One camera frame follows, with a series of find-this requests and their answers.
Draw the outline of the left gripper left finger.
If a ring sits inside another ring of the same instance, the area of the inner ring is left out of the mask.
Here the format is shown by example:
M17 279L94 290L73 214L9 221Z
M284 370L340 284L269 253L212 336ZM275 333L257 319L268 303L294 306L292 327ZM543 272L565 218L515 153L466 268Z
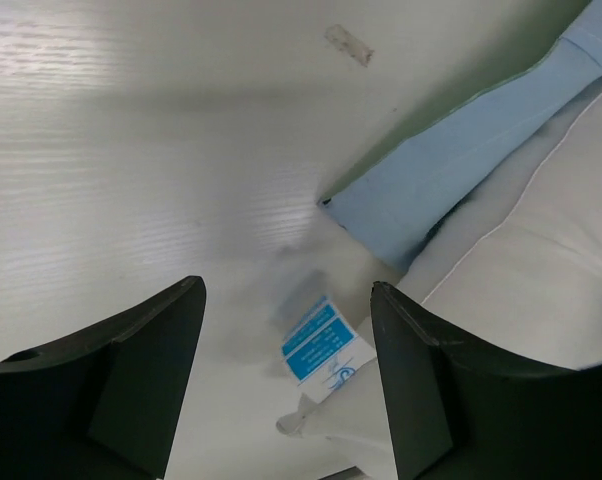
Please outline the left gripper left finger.
M205 304L189 276L0 361L0 479L163 478Z

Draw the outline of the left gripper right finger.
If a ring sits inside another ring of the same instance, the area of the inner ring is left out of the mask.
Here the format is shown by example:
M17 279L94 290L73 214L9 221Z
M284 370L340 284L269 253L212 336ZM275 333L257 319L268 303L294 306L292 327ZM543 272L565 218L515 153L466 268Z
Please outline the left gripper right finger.
M402 479L602 479L602 364L504 350L378 282L371 318Z

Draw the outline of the white pillow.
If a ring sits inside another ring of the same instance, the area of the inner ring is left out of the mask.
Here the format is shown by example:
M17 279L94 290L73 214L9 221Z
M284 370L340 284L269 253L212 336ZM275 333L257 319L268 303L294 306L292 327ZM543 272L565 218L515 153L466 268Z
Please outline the white pillow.
M602 79L504 160L392 286L517 355L570 370L602 364ZM277 427L328 439L371 479L402 479L377 356Z

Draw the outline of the light blue pillowcase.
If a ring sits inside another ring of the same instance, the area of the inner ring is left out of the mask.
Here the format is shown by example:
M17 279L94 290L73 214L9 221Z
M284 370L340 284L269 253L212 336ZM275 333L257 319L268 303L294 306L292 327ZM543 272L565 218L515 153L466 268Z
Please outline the light blue pillowcase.
M319 205L377 259L404 272L441 218L600 78L602 0L534 66L403 140Z

